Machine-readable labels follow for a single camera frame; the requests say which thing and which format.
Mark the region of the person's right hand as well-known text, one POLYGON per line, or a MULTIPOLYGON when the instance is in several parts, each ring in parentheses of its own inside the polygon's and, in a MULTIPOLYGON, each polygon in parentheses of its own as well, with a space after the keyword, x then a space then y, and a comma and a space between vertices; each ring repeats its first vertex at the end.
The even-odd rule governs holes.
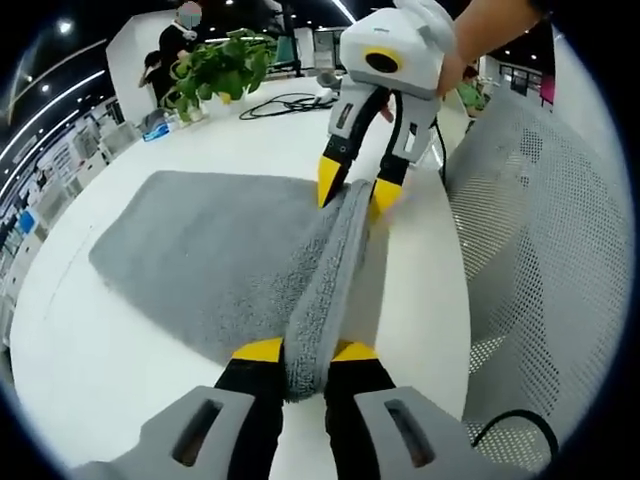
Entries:
POLYGON ((436 90, 438 97, 444 97, 449 91, 456 87, 462 80, 463 73, 472 60, 473 58, 470 56, 470 51, 467 50, 455 51, 443 57, 436 90))

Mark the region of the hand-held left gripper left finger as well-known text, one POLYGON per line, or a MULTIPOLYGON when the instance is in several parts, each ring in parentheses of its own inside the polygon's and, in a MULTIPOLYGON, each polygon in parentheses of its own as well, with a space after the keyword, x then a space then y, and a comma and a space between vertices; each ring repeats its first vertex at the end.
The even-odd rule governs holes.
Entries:
POLYGON ((282 339, 236 350, 212 387, 198 386, 146 421, 137 444, 76 479, 266 479, 283 429, 282 339))

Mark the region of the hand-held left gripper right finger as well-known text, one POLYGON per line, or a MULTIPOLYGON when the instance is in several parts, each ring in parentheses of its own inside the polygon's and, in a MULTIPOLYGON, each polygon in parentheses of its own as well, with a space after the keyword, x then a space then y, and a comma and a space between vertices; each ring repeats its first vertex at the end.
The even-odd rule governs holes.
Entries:
POLYGON ((324 390, 339 479, 526 479, 471 446, 460 421, 413 387, 398 387, 376 352, 342 342, 324 390))

